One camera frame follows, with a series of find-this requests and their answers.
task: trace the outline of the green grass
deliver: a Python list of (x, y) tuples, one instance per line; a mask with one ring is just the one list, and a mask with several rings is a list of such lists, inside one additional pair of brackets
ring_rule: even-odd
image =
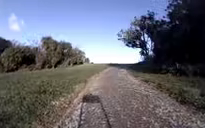
[(205, 78), (142, 73), (136, 70), (131, 70), (131, 72), (136, 78), (152, 83), (151, 85), (177, 101), (205, 111)]
[[(71, 95), (77, 90), (76, 85), (80, 86), (106, 67), (81, 65), (0, 74), (0, 127), (29, 128), (39, 123), (45, 127), (44, 123), (55, 123), (60, 110), (70, 103)], [(61, 98), (65, 105), (53, 104)]]

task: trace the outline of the dirt road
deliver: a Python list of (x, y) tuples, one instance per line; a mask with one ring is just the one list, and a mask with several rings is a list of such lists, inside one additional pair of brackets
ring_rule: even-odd
[(108, 68), (60, 128), (205, 128), (205, 115), (180, 105), (126, 70)]

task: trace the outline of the blue sky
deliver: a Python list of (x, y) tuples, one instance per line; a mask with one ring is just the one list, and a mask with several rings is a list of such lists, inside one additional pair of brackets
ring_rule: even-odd
[(0, 36), (33, 44), (42, 36), (71, 42), (95, 63), (135, 63), (139, 50), (117, 33), (147, 10), (164, 14), (166, 0), (0, 0)]

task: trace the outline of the bush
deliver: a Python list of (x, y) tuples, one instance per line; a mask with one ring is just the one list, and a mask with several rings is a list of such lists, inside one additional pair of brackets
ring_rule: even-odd
[(0, 72), (12, 72), (32, 64), (35, 64), (35, 52), (29, 47), (11, 47), (0, 55)]

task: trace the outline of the cloud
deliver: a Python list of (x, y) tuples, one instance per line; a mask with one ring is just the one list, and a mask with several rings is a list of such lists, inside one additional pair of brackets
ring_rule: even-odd
[(15, 32), (21, 31), (21, 27), (24, 26), (24, 20), (19, 20), (18, 17), (12, 13), (8, 19), (9, 29)]

